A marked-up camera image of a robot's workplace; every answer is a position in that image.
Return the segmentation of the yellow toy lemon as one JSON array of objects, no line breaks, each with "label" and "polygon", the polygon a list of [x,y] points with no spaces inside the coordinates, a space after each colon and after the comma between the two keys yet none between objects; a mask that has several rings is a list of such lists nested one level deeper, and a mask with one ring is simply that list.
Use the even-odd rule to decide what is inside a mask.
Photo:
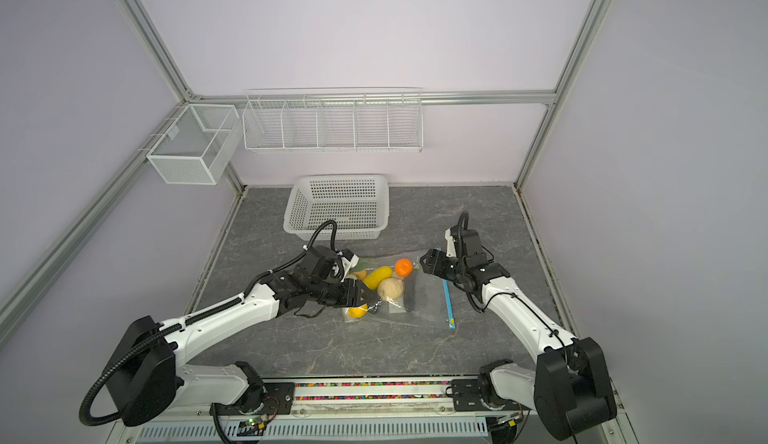
[{"label": "yellow toy lemon", "polygon": [[347,316],[351,319],[361,319],[368,312],[368,306],[362,305],[360,307],[349,308],[347,310]]}]

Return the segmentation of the orange toy fruit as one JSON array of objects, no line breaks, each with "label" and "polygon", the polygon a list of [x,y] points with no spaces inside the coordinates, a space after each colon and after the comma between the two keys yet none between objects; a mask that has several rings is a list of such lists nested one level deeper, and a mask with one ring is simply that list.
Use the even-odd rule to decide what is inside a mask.
[{"label": "orange toy fruit", "polygon": [[407,258],[399,259],[394,265],[394,273],[402,279],[407,278],[414,270],[414,264]]}]

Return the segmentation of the clear zip top bag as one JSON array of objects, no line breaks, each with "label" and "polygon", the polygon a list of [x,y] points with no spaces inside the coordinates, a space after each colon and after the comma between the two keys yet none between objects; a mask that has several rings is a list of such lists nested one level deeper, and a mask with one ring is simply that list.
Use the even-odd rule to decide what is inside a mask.
[{"label": "clear zip top bag", "polygon": [[374,292],[374,302],[368,307],[367,314],[361,319],[351,319],[347,316],[347,310],[342,309],[340,316],[347,324],[356,324],[367,321],[387,322],[403,326],[432,327],[441,330],[455,330],[457,323],[455,312],[451,304],[450,292],[447,283],[436,276],[425,274],[419,264],[419,259],[426,252],[417,250],[408,253],[380,257],[364,257],[354,272],[366,270],[368,274],[373,270],[389,266],[393,269],[392,277],[399,278],[394,273],[395,263],[402,258],[407,258],[414,264],[413,272],[404,280],[405,291],[403,296],[395,302],[383,301],[379,298],[377,290]]}]

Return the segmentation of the beige toy garlic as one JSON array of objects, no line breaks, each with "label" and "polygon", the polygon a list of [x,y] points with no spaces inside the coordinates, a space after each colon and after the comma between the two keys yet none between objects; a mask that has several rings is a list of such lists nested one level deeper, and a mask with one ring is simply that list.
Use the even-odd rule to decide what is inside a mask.
[{"label": "beige toy garlic", "polygon": [[387,302],[397,301],[403,296],[404,291],[404,280],[396,277],[382,280],[377,288],[379,298]]}]

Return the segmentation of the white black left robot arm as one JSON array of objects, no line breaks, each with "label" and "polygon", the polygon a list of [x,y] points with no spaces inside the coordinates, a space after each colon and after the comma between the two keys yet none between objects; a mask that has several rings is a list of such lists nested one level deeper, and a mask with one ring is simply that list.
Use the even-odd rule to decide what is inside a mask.
[{"label": "white black left robot arm", "polygon": [[203,351],[248,328],[287,313],[302,314],[314,302],[322,309],[372,306],[376,291],[354,278],[357,256],[331,240],[315,242],[334,220],[323,222],[303,250],[286,263],[253,278],[246,288],[219,303],[161,322],[149,316],[131,323],[86,392],[78,411],[89,427],[121,421],[143,425],[174,407],[209,405],[211,414],[228,409],[259,413],[269,399],[262,377],[247,362],[199,366]]}]

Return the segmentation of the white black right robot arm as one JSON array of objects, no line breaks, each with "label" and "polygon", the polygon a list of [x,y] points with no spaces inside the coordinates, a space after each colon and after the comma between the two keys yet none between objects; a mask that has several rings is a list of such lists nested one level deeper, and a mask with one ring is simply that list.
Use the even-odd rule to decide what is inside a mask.
[{"label": "white black right robot arm", "polygon": [[501,410],[516,404],[535,412],[558,441],[616,418],[618,407],[602,348],[549,318],[482,245],[479,234],[457,224],[446,247],[420,259],[422,270],[452,283],[478,313],[495,314],[523,344],[535,365],[510,359],[483,366],[475,393],[481,405]]}]

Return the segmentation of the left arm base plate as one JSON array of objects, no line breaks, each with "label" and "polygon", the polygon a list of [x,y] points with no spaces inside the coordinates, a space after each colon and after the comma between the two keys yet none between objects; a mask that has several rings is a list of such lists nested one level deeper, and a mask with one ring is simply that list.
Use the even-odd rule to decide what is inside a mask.
[{"label": "left arm base plate", "polygon": [[291,412],[296,386],[293,382],[268,382],[250,386],[234,404],[218,404],[219,416],[287,415]]}]

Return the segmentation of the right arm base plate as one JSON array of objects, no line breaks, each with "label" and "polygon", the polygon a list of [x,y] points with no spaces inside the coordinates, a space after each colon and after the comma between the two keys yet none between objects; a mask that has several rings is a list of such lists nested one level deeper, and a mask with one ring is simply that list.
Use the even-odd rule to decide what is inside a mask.
[{"label": "right arm base plate", "polygon": [[453,379],[446,387],[446,395],[459,412],[529,410],[525,404],[500,397],[481,377]]}]

